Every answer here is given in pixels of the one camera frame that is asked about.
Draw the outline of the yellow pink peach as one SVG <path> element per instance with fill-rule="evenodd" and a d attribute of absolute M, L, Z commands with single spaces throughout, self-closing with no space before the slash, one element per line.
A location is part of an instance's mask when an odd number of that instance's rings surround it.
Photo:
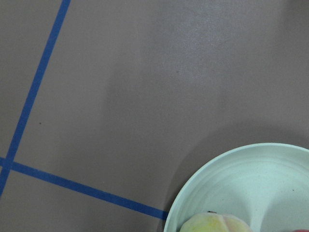
<path fill-rule="evenodd" d="M 180 228 L 181 232 L 252 232 L 250 226 L 233 215 L 199 213 L 193 215 Z"/>

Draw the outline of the brown paper table cover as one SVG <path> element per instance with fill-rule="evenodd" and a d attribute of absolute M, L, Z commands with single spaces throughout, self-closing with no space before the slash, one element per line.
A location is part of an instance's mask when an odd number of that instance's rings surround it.
<path fill-rule="evenodd" d="M 309 146 L 308 1 L 1 1 L 1 231 L 160 232 L 255 143 Z"/>

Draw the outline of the green plate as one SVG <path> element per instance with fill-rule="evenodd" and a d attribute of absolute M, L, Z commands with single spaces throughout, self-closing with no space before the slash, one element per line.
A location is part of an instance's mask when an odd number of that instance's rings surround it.
<path fill-rule="evenodd" d="M 177 194 L 164 231 L 178 232 L 193 215 L 232 214 L 255 232 L 309 227 L 309 151 L 262 143 L 225 152 L 198 169 Z"/>

